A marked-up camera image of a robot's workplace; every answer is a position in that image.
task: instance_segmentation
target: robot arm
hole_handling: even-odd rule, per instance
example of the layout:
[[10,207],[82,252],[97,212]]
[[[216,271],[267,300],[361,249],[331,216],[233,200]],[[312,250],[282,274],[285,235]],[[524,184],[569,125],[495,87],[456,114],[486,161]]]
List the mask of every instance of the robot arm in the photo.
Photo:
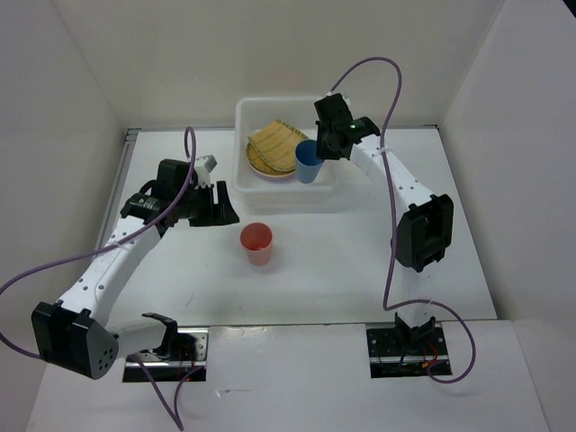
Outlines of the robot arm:
[[171,213],[132,240],[117,243],[153,221],[182,187],[188,163],[170,159],[160,162],[157,179],[146,183],[122,208],[121,218],[106,243],[117,247],[97,256],[56,303],[41,302],[32,313],[43,360],[98,379],[118,357],[149,348],[156,348],[159,356],[171,352],[176,339],[182,337],[173,319],[145,313],[116,327],[107,328],[106,324],[123,287],[168,228],[181,219],[187,219],[193,227],[239,222],[225,182],[217,182],[218,203],[214,202],[210,172],[215,166],[213,156],[196,159],[192,183]]
[[[446,194],[436,196],[421,184],[389,148],[380,148],[374,140],[380,135],[367,117],[354,120],[341,94],[330,94],[315,103],[319,120],[317,156],[323,159],[347,158],[360,167],[376,185],[388,193],[382,152],[386,152],[396,198],[398,250],[402,279],[407,289],[403,300],[431,298],[434,293],[436,262],[444,258],[452,241],[454,204]],[[434,327],[426,305],[402,308],[397,324],[407,338],[422,336],[422,329]]]

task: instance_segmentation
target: white wall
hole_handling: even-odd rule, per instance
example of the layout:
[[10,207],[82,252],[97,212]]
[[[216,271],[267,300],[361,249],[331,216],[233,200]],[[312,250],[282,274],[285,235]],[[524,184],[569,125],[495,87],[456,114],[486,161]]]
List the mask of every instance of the white wall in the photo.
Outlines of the white wall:
[[[48,0],[0,13],[0,281],[95,244],[122,130]],[[0,329],[35,349],[30,314],[86,263],[39,274],[0,300]],[[0,430],[24,430],[44,364],[0,346]]]
[[576,19],[507,0],[440,128],[492,296],[552,431],[574,430]]
[[[438,123],[501,0],[54,0],[130,126],[234,124],[248,95],[327,92],[355,61],[399,61],[394,124]],[[391,67],[342,86],[383,117]]]

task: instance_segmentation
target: blue cup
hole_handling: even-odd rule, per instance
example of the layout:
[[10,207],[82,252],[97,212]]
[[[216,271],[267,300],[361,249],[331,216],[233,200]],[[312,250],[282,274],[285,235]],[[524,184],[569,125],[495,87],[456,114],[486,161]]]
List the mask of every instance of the blue cup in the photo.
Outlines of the blue cup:
[[322,168],[323,159],[316,157],[316,140],[305,139],[296,146],[296,177],[301,183],[312,183]]

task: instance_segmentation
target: white table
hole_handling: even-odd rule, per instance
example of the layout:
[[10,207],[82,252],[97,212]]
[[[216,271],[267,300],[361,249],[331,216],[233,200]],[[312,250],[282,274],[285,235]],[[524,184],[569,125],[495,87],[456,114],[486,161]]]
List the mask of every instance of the white table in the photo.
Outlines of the white table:
[[[138,136],[112,215],[155,176],[159,160],[183,158],[182,137],[181,131]],[[200,155],[218,159],[212,180],[229,181],[233,131],[200,130],[198,141]],[[484,320],[470,322],[478,347],[472,373],[448,386],[426,376],[371,379],[363,324],[211,327],[206,382],[185,384],[180,397],[186,430],[548,430],[515,331],[495,320],[437,131],[391,130],[389,141],[422,183],[454,200],[453,245],[441,263],[436,300],[468,320]],[[390,256],[387,197],[351,164],[337,169],[342,189],[320,210],[263,214],[229,188],[241,223],[205,229],[180,223],[170,230],[130,279],[111,321],[143,311],[198,326],[391,320],[381,308]],[[274,261],[264,268],[249,265],[239,246],[239,232],[251,221],[274,230]],[[314,249],[297,247],[302,242]],[[394,289],[400,287],[395,280]],[[458,323],[445,322],[444,330],[459,374],[470,359],[469,341]],[[122,368],[117,361],[92,382],[49,365],[28,430],[176,430],[150,384],[122,383]],[[170,400],[175,387],[160,384]]]
[[[194,432],[487,432],[548,430],[508,321],[470,323],[478,361],[452,385],[371,379],[365,326],[213,328],[206,382],[189,382],[179,409]],[[459,324],[445,323],[456,374],[470,358]],[[176,431],[149,383],[101,380],[49,365],[28,431]],[[176,384],[161,383],[171,402]]]
[[[182,131],[138,135],[130,162],[124,164],[125,182],[119,185],[121,199],[111,209],[111,222],[125,200],[156,177],[161,159],[185,159],[183,136]],[[144,311],[196,326],[393,320],[393,312],[381,306],[390,256],[390,205],[359,168],[345,160],[335,162],[341,186],[320,208],[264,214],[246,206],[230,187],[234,131],[199,130],[197,138],[198,155],[217,158],[211,179],[229,182],[240,224],[177,224],[142,261],[116,303],[111,323]],[[387,141],[424,185],[454,200],[453,244],[440,263],[435,300],[451,305],[467,320],[495,319],[437,130],[390,130]],[[250,265],[239,244],[242,227],[251,221],[263,221],[274,231],[274,258],[263,268]],[[400,298],[396,293],[401,287],[397,274],[393,302]],[[453,319],[442,310],[436,316]]]

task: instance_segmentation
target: metal mounting plate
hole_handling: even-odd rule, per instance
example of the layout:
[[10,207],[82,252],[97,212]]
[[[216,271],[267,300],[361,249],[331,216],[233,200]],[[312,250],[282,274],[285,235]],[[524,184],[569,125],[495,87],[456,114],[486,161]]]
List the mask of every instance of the metal mounting plate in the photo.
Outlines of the metal mounting plate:
[[431,370],[433,374],[452,374],[444,331],[439,325],[430,338],[408,351],[402,350],[393,324],[366,325],[366,341],[372,378],[425,376],[426,363],[429,364],[435,358],[432,348],[438,353],[436,361],[444,361],[434,366]]
[[[203,366],[202,369],[190,375],[189,381],[206,381],[206,359],[208,357],[208,338],[210,330],[208,328],[181,327],[178,333],[188,334],[195,339],[195,360],[194,366]],[[190,360],[180,360],[177,356],[170,358],[159,358],[154,354],[137,353],[136,356],[148,368],[152,376],[159,382],[178,382],[190,371],[193,366]],[[124,366],[123,383],[144,383],[148,379],[134,362],[126,362]]]

